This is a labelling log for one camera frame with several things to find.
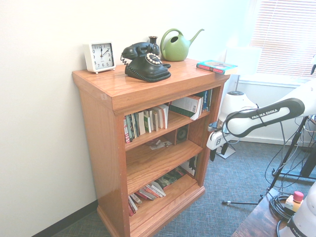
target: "pink cap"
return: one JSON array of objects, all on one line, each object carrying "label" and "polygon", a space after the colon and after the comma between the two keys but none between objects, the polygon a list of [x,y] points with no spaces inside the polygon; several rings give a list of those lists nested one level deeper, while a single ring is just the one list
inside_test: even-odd
[{"label": "pink cap", "polygon": [[303,200],[304,194],[302,194],[300,191],[294,192],[294,201],[301,202]]}]

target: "window blinds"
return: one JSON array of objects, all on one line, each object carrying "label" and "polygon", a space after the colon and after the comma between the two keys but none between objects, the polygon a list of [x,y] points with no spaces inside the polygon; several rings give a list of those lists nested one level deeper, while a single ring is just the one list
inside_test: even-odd
[{"label": "window blinds", "polygon": [[315,78],[316,0],[262,0],[250,46],[263,49],[258,73]]}]

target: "white alarm clock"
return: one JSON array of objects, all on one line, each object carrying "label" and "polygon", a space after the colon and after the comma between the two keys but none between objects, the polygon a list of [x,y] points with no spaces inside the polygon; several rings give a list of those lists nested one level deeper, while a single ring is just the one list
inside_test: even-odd
[{"label": "white alarm clock", "polygon": [[90,72],[98,74],[116,67],[112,42],[90,42],[83,45],[85,63]]}]

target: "green watering can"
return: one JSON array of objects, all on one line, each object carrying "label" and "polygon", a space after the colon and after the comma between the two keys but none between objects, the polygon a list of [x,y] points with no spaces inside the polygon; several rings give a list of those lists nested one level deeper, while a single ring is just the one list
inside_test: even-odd
[{"label": "green watering can", "polygon": [[[163,47],[164,38],[172,31],[178,32],[179,35],[170,38]],[[186,40],[178,29],[170,29],[164,33],[160,43],[160,49],[164,59],[172,62],[185,60],[188,56],[189,48],[192,42],[196,39],[201,31],[204,31],[204,29],[200,29],[191,40]]]}]

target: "rotary dial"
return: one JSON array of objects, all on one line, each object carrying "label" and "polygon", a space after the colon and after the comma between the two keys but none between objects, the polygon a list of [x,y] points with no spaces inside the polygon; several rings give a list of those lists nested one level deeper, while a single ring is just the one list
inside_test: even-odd
[{"label": "rotary dial", "polygon": [[160,60],[160,58],[153,53],[147,53],[146,60],[155,66],[162,65],[162,61]]}]

